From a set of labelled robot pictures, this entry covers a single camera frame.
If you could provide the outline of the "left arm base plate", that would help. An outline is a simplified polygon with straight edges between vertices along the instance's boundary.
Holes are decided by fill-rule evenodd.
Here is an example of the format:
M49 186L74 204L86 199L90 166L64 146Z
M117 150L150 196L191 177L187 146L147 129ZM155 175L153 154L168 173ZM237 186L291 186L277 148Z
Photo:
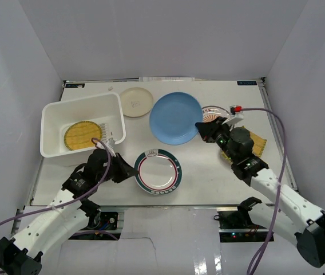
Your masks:
M89 218L88 230L116 230L118 225L118 212L100 212Z

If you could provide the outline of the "blue table label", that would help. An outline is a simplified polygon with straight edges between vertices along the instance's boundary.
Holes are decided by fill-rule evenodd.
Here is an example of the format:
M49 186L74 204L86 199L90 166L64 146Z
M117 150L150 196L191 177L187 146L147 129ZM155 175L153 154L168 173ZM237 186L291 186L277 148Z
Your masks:
M65 84L65 88L68 89L68 88L77 88L77 89L81 89L81 88L84 88L85 87L85 84L84 83L66 83Z
M256 81L237 81L239 86L255 86L257 85Z

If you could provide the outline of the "left blue table label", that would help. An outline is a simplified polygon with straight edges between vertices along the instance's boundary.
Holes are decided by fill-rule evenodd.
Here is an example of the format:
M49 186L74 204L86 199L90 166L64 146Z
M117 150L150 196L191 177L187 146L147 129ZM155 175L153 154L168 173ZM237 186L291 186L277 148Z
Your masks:
M68 88L77 88L77 89L81 89L81 88L84 88L85 87L85 84L84 83L66 83L65 84L65 88L68 89Z

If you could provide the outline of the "round yellow bamboo plate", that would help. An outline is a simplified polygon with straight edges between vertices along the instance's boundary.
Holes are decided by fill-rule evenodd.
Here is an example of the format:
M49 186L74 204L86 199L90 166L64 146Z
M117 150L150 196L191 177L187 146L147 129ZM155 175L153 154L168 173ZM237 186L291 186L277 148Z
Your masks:
M64 134L64 144L74 151L89 148L93 145L92 138L102 138L102 128L92 121L79 121L71 125Z

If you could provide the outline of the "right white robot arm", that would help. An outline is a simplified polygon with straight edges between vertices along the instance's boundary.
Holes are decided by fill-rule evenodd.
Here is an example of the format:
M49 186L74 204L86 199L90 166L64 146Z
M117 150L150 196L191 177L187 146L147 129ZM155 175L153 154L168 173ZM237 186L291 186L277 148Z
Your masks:
M233 128L227 119L195 124L202 140L216 143L232 162L236 177L249 187L279 204L274 232L292 243L311 266L325 264L325 210L312 204L288 185L279 183L268 164L252 152L254 145L249 130Z

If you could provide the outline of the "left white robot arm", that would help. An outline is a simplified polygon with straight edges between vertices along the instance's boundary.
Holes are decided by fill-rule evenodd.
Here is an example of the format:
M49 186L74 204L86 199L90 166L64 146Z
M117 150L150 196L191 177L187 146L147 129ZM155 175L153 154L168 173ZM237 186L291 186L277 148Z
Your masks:
M89 197L99 183L120 183L138 171L120 154L96 149L86 163L77 166L63 183L49 205L50 210L38 215L11 239L0 240L0 269L6 274L39 274L41 260L84 228L100 223L99 205Z

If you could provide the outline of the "orange sunburst patterned plate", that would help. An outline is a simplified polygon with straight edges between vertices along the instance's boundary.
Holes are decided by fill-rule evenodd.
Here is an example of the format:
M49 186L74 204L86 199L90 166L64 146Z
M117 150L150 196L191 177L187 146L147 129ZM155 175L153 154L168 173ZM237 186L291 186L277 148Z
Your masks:
M202 107L202 112L204 123L214 121L217 117L230 117L230 113L226 109L215 105L207 105Z

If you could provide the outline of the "rectangular yellow bamboo tray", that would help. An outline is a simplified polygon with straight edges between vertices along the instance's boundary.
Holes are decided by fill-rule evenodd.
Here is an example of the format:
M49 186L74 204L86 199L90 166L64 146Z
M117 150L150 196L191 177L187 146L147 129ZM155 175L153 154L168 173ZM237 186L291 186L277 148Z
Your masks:
M249 132L250 133L250 138L253 140L254 145L252 148L252 152L254 155L258 156L261 158L265 146L267 144L267 140L263 139L262 137L260 137L259 135L253 133L253 132ZM221 157L228 163L228 164L232 164L232 161L230 160L230 158L222 151L221 152Z

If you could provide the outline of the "green red rimmed white plate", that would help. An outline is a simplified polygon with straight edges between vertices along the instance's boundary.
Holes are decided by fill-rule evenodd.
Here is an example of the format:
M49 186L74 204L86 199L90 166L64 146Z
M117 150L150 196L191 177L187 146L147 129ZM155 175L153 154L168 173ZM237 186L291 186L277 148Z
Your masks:
M134 163L135 180L139 187L152 195L174 192L182 181L183 172L178 159L163 149L141 153Z

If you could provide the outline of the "blue plate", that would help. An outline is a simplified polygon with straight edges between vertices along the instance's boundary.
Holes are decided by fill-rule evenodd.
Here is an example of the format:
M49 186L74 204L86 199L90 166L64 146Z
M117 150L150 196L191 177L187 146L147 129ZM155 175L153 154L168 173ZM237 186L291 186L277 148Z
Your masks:
M198 133L195 126L203 120L200 103L184 92L169 93L153 106L149 126L160 142L177 146L192 140Z

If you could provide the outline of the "white plastic bin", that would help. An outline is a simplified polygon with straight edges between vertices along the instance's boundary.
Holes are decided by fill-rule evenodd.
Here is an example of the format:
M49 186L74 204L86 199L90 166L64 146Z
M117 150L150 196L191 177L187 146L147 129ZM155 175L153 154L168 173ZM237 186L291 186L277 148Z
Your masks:
M121 100L114 92L80 99L59 101L46 105L42 111L40 152L45 158L77 159L91 154L93 146L79 150L70 150L64 143L66 130L75 123L92 121L105 126L103 142L112 138L113 148L122 148L126 138Z

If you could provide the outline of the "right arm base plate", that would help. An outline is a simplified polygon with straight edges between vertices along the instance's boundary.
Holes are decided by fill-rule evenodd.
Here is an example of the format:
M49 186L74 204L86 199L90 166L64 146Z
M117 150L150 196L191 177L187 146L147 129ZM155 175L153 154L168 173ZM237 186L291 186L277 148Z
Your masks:
M218 211L213 219L219 223L221 243L264 242L268 234L265 227L245 220L237 210Z

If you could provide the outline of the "right blue table label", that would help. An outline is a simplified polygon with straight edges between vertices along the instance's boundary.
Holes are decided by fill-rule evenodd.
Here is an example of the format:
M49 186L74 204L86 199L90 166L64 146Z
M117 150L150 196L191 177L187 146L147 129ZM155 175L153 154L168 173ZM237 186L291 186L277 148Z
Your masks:
M239 86L255 86L257 85L256 81L237 81Z

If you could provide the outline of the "cream bear plate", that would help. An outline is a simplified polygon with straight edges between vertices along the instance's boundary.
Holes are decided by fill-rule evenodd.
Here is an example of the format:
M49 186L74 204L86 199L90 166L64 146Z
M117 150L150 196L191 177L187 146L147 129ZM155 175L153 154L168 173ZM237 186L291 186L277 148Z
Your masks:
M120 93L124 116L141 117L150 112L154 105L153 95L145 88L128 88Z

